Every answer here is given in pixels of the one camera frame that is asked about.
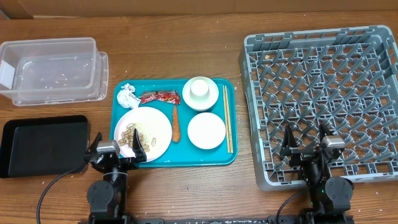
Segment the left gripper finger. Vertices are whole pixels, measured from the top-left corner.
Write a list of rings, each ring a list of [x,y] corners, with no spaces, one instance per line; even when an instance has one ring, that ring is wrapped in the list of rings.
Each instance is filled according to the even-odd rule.
[[[84,161],[91,161],[92,158],[94,158],[95,155],[97,155],[97,152],[98,152],[97,147],[101,140],[102,140],[102,134],[99,132],[96,135],[94,141],[91,143],[91,145],[86,150],[85,155],[84,155]]]
[[[133,139],[132,139],[133,145],[132,145],[132,151],[135,154],[135,158],[137,162],[146,162],[147,161],[147,156],[144,151],[144,148],[139,140],[139,133],[137,129],[134,129],[133,132]]]

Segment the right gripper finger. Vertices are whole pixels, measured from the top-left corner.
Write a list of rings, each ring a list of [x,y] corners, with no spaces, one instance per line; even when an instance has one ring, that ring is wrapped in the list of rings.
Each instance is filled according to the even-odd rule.
[[[297,142],[289,124],[285,126],[284,140],[282,141],[282,149],[285,149],[286,147],[298,148]]]
[[[327,126],[324,123],[320,123],[319,125],[319,134],[320,134],[320,144],[323,141],[323,138],[325,136],[332,136],[333,133],[327,128]]]

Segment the large white plate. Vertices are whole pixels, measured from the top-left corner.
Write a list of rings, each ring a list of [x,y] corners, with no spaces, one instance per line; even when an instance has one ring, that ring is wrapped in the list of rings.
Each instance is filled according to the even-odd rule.
[[[139,107],[124,114],[114,129],[121,157],[134,157],[132,137],[137,130],[147,156],[147,162],[163,155],[172,140],[172,126],[163,112],[151,107]]]

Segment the orange carrot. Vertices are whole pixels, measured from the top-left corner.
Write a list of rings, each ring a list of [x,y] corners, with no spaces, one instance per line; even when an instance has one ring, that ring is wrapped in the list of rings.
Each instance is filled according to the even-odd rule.
[[[180,142],[180,124],[178,119],[178,108],[175,105],[172,113],[172,141],[175,143]]]

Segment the white napkin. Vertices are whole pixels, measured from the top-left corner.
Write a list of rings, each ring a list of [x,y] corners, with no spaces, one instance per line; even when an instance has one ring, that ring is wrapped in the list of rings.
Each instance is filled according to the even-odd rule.
[[[127,83],[121,88],[122,90],[116,96],[118,103],[125,109],[138,108],[141,100],[134,94],[135,87]]]

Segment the red snack wrapper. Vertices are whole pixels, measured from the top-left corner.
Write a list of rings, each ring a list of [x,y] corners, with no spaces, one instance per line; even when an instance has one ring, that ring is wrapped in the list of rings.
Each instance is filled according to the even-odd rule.
[[[149,103],[151,101],[161,101],[175,105],[180,104],[180,95],[176,90],[146,91],[139,97],[139,99],[142,104]]]

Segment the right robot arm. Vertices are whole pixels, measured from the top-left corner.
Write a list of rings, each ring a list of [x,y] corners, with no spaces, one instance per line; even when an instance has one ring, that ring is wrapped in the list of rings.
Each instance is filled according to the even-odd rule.
[[[332,177],[328,164],[337,160],[345,150],[345,142],[334,135],[325,124],[319,125],[320,143],[309,149],[299,149],[289,125],[285,127],[284,140],[280,153],[290,157],[289,166],[298,167],[302,180],[309,193],[311,207],[304,208],[300,214],[289,218],[280,217],[282,209],[295,197],[288,198],[278,209],[277,223],[353,223],[350,210],[354,183],[344,177]]]

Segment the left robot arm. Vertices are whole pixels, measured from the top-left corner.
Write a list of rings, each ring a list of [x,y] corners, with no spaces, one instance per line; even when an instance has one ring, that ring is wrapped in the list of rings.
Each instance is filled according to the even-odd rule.
[[[126,212],[128,172],[139,168],[147,160],[144,148],[135,129],[132,137],[134,157],[120,158],[120,148],[115,140],[104,141],[98,133],[85,152],[84,160],[103,174],[87,191],[90,204],[89,223],[123,223],[137,221]]]

